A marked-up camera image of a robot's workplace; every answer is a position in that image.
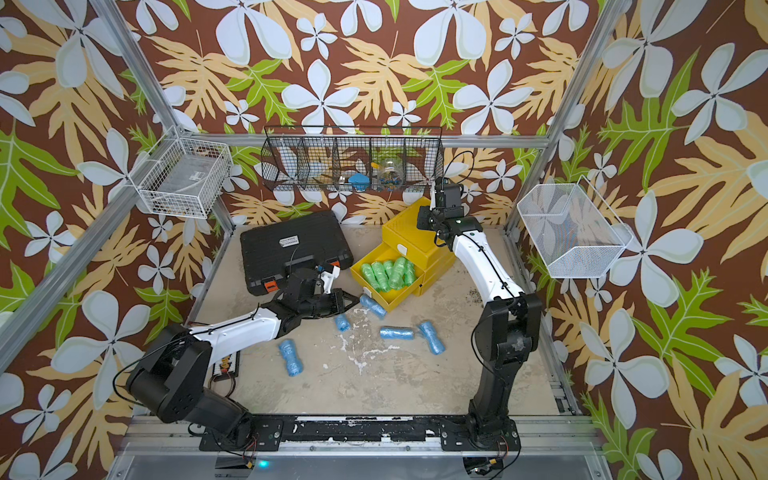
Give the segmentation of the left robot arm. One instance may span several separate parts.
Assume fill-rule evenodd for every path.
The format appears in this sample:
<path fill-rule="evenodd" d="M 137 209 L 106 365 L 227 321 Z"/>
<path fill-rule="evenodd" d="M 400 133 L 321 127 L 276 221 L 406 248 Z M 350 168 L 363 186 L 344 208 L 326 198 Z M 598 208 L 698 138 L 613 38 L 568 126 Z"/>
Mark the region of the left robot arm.
<path fill-rule="evenodd" d="M 202 327 L 165 328 L 136 362 L 127 392 L 165 423 L 195 423 L 225 445 L 248 446 L 255 440 L 254 416 L 207 387 L 208 371 L 230 354 L 287 335 L 304 320 L 334 317 L 359 304 L 357 296 L 333 286 L 337 275 L 302 268 L 250 313 Z"/>

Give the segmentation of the green trash bag roll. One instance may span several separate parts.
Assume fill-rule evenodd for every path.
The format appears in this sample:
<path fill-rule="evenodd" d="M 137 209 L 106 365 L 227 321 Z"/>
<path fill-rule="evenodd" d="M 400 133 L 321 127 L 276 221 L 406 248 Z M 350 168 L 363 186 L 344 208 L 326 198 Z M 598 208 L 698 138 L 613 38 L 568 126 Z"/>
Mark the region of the green trash bag roll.
<path fill-rule="evenodd" d="M 365 278 L 366 282 L 372 286 L 374 289 L 378 288 L 378 281 L 376 279 L 376 276 L 374 274 L 373 268 L 370 264 L 364 263 L 361 266 L 361 272 L 363 277 Z"/>
<path fill-rule="evenodd" d="M 389 286 L 392 290 L 401 290 L 406 284 L 406 273 L 408 270 L 408 261 L 404 257 L 399 257 L 392 262 L 388 270 Z"/>
<path fill-rule="evenodd" d="M 405 262 L 405 271 L 403 274 L 403 283 L 406 286 L 411 286 L 416 281 L 417 275 L 415 272 L 415 266 L 412 262 Z"/>
<path fill-rule="evenodd" d="M 378 281 L 378 291 L 387 292 L 390 290 L 389 279 L 385 273 L 383 264 L 381 262 L 373 262 L 371 264 L 376 279 Z"/>
<path fill-rule="evenodd" d="M 387 275 L 387 278 L 389 280 L 392 280 L 394 278 L 394 273 L 393 273 L 394 262 L 392 260 L 385 260 L 383 262 L 383 267 Z"/>

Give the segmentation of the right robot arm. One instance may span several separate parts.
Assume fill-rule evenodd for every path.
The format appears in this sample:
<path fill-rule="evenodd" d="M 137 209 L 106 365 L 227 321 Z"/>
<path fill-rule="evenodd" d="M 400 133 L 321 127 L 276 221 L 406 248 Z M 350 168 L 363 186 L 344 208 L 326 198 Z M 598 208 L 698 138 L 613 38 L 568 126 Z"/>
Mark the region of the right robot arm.
<path fill-rule="evenodd" d="M 467 439 L 481 449 L 509 445 L 514 432 L 509 399 L 519 370 L 538 348 L 542 302 L 506 272 L 475 218 L 449 217 L 445 208 L 422 206 L 417 228 L 434 232 L 435 242 L 461 261 L 483 303 L 470 334 L 482 374 L 468 407 Z"/>

